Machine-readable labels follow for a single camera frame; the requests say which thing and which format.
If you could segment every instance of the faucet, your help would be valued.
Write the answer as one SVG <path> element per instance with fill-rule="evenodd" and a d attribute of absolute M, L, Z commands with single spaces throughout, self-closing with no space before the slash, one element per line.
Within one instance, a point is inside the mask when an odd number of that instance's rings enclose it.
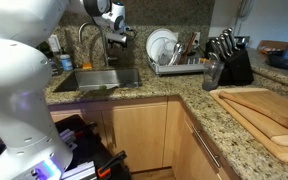
<path fill-rule="evenodd" d="M 103 49 L 104 49 L 104 62 L 105 62 L 105 66 L 108 67 L 108 62 L 112 61 L 112 60 L 117 60 L 117 57 L 110 57 L 107 54 L 107 43 L 106 43 L 106 36 L 105 36 L 105 32 L 103 30 L 103 28 L 99 25 L 97 25 L 95 22 L 91 23 L 91 22 L 85 22 L 84 24 L 81 25 L 81 27 L 78 30 L 78 40 L 79 43 L 83 43 L 82 40 L 82 31 L 85 28 L 85 26 L 88 25 L 95 25 L 97 27 L 97 29 L 100 31 L 101 33 L 101 38 L 102 38 L 102 44 L 103 44 Z"/>

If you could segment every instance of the bowl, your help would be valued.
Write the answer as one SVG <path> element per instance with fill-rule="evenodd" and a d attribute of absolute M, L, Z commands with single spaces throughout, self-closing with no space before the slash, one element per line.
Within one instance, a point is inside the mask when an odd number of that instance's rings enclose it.
<path fill-rule="evenodd" d="M 268 54 L 269 65 L 288 70 L 288 59 L 284 59 L 282 56 Z"/>
<path fill-rule="evenodd" d="M 152 60 L 157 61 L 156 54 L 159 50 L 158 45 L 163 44 L 166 40 L 174 40 L 177 42 L 177 37 L 172 31 L 164 28 L 153 31 L 147 38 L 146 52 Z"/>

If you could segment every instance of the wall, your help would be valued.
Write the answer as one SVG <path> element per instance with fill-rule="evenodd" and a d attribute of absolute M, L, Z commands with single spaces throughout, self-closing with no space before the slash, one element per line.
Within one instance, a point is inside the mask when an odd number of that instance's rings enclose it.
<path fill-rule="evenodd" d="M 214 0 L 123 0 L 126 7 L 126 23 L 135 29 L 137 37 L 128 48 L 116 49 L 118 65 L 147 63 L 146 39 L 158 28 L 179 32 L 181 42 L 186 42 L 190 32 L 201 32 L 201 44 L 208 38 Z M 77 63 L 91 61 L 95 67 L 104 65 L 103 48 L 99 31 L 87 26 L 83 31 L 84 45 L 78 43 L 78 29 L 89 17 L 66 12 L 54 34 Z"/>
<path fill-rule="evenodd" d="M 239 0 L 216 0 L 209 36 L 234 26 Z M 261 40 L 288 42 L 288 0 L 257 0 L 239 35 L 251 36 L 249 46 L 256 48 Z"/>

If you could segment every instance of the kitchen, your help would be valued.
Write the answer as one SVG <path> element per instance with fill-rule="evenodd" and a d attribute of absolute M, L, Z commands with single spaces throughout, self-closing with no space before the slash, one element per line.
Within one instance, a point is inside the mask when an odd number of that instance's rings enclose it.
<path fill-rule="evenodd" d="M 134 42 L 130 42 L 128 48 L 123 52 L 119 52 L 118 63 L 130 67 L 139 67 L 143 87 L 136 90 L 117 89 L 104 94 L 94 94 L 92 92 L 53 93 L 54 89 L 65 78 L 62 76 L 54 77 L 45 90 L 47 102 L 50 105 L 56 105 L 81 101 L 173 97 L 179 95 L 190 111 L 199 119 L 204 131 L 210 136 L 226 161 L 241 179 L 288 178 L 288 165 L 274 159 L 242 126 L 234 122 L 234 119 L 212 100 L 207 92 L 200 89 L 201 75 L 160 78 L 155 76 L 147 67 L 145 42 L 148 35 L 160 27 L 179 32 L 179 38 L 183 42 L 186 41 L 192 29 L 198 30 L 201 32 L 201 44 L 205 44 L 212 21 L 214 1 L 185 0 L 172 3 L 164 1 L 125 1 L 123 3 L 125 3 L 127 9 L 127 23 L 137 30 L 138 35 Z M 95 27 L 86 28 L 83 33 L 84 46 L 78 43 L 78 28 L 86 21 L 89 21 L 88 17 L 66 13 L 55 34 L 58 35 L 61 45 L 73 56 L 75 62 L 90 60 L 95 68 L 102 68 L 104 67 L 103 51 L 97 29 Z M 265 74 L 264 68 L 256 66 L 252 66 L 252 68 L 256 72 L 252 86 L 265 87 L 288 95 L 288 85 L 284 85 L 287 82 L 274 81 L 280 79 L 279 77 L 275 77 L 273 80 L 270 79 L 274 78 L 270 75 L 276 76 L 277 73 Z M 238 145 L 227 146 L 232 142 L 236 142 Z"/>

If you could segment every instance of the backsplash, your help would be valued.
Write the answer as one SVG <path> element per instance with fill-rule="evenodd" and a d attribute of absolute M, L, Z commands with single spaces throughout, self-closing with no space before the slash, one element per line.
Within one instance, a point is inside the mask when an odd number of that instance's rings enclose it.
<path fill-rule="evenodd" d="M 146 39 L 158 28 L 167 28 L 179 33 L 179 41 L 186 42 L 193 31 L 201 32 L 200 44 L 208 38 L 214 0 L 124 0 L 126 23 L 137 31 L 128 47 L 110 49 L 109 53 L 119 58 L 118 65 L 147 63 Z M 73 57 L 75 63 L 92 62 L 94 67 L 104 66 L 103 46 L 99 30 L 95 25 L 86 26 L 78 42 L 78 30 L 90 17 L 65 12 L 54 34 L 61 46 Z"/>

